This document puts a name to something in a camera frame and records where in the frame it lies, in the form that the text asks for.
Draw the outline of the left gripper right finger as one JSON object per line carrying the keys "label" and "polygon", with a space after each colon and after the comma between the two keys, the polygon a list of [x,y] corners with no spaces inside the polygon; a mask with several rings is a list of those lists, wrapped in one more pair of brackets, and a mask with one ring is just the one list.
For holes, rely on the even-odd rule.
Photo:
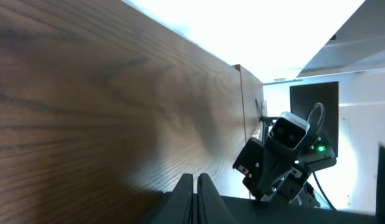
{"label": "left gripper right finger", "polygon": [[198,224],[238,224],[207,173],[197,180]]}

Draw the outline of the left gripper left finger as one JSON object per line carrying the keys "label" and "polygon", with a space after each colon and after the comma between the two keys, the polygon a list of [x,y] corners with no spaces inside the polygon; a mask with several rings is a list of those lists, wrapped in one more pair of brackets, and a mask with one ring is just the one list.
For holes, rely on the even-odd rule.
{"label": "left gripper left finger", "polygon": [[193,175],[183,174],[151,224],[190,224],[193,213]]}

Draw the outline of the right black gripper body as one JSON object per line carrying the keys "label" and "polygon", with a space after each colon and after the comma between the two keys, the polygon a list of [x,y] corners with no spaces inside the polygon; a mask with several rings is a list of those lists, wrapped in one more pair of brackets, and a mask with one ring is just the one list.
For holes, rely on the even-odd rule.
{"label": "right black gripper body", "polygon": [[250,138],[233,168],[245,175],[242,183],[257,200],[265,202],[316,202],[308,178],[336,164],[330,146],[303,140],[291,150],[272,138]]}

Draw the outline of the dark green box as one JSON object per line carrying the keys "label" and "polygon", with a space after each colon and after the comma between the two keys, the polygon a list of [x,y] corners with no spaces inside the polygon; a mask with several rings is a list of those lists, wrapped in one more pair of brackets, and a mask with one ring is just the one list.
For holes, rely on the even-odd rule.
{"label": "dark green box", "polygon": [[[337,223],[385,223],[385,213],[364,215],[360,213],[337,212],[320,208],[306,208],[296,205],[260,203],[243,198],[221,196],[233,217],[239,223],[279,224],[337,224]],[[197,222],[197,195],[194,195],[191,223]]]}

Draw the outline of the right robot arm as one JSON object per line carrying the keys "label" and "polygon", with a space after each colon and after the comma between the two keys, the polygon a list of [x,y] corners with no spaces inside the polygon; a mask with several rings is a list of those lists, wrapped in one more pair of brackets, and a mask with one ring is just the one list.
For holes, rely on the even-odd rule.
{"label": "right robot arm", "polygon": [[250,138],[232,166],[245,175],[242,183],[250,194],[263,202],[319,207],[308,178],[336,164],[332,147],[320,137],[305,139],[298,146],[301,154],[292,159],[285,155],[282,144],[271,139],[267,142],[269,147]]}

